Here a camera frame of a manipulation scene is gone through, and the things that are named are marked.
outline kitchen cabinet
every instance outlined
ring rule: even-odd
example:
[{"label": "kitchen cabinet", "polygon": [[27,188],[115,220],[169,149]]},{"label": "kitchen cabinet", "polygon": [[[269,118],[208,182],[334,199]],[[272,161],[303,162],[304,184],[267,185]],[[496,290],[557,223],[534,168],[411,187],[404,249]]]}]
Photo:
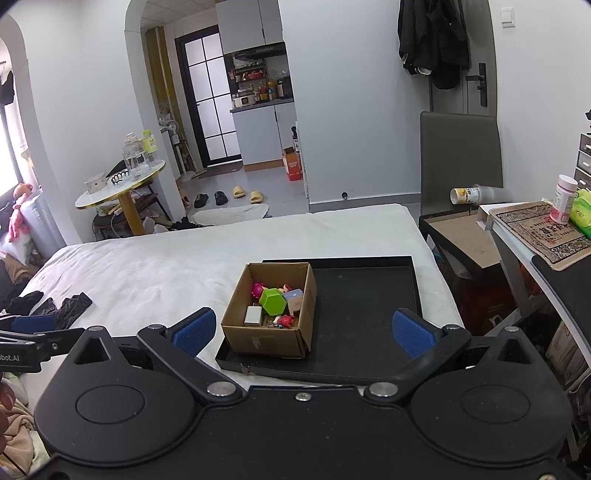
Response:
[{"label": "kitchen cabinet", "polygon": [[258,0],[226,0],[216,4],[216,13],[224,53],[265,44]]},{"label": "kitchen cabinet", "polygon": [[277,114],[277,125],[279,127],[279,138],[281,139],[281,148],[286,149],[294,146],[293,132],[291,127],[296,125],[296,105],[295,103],[282,103],[275,105]]},{"label": "kitchen cabinet", "polygon": [[265,44],[283,41],[283,26],[278,0],[258,0],[261,10],[262,30]]},{"label": "kitchen cabinet", "polygon": [[274,106],[253,108],[232,115],[245,165],[279,160],[282,157]]}]

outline range hood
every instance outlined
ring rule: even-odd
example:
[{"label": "range hood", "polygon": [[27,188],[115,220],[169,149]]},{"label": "range hood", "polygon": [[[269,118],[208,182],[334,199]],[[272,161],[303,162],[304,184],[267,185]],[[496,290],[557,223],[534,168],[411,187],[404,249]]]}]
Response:
[{"label": "range hood", "polygon": [[237,60],[259,60],[267,57],[278,57],[279,55],[285,55],[286,53],[285,43],[280,42],[237,51],[234,54],[234,57]]}]

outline light switch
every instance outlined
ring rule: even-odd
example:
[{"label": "light switch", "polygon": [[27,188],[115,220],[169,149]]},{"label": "light switch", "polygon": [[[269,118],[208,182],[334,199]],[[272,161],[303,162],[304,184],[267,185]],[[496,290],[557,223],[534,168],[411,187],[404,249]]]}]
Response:
[{"label": "light switch", "polygon": [[501,9],[501,25],[503,28],[515,28],[515,11],[513,7]]}]

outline round table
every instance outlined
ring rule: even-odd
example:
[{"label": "round table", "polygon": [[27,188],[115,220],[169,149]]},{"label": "round table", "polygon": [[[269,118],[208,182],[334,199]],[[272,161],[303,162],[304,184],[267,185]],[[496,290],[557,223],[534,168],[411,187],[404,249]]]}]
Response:
[{"label": "round table", "polygon": [[166,162],[164,160],[158,160],[155,164],[151,165],[149,169],[146,168],[142,171],[139,177],[125,176],[123,177],[123,180],[114,185],[108,180],[109,183],[105,188],[94,193],[84,192],[76,200],[74,205],[77,209],[84,210],[110,200],[118,199],[121,208],[123,208],[123,213],[125,214],[129,228],[131,228],[131,232],[134,235],[143,235],[145,234],[144,226],[142,220],[139,218],[139,213],[135,208],[134,201],[131,199],[129,192],[141,187],[149,179],[158,175],[165,166]]}]

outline green tissue pack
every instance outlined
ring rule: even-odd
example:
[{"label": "green tissue pack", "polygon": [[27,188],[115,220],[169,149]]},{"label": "green tissue pack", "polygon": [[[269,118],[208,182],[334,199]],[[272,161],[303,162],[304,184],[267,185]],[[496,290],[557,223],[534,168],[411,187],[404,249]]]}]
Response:
[{"label": "green tissue pack", "polygon": [[591,192],[578,190],[573,200],[573,209],[570,212],[570,220],[581,230],[584,235],[591,238]]}]

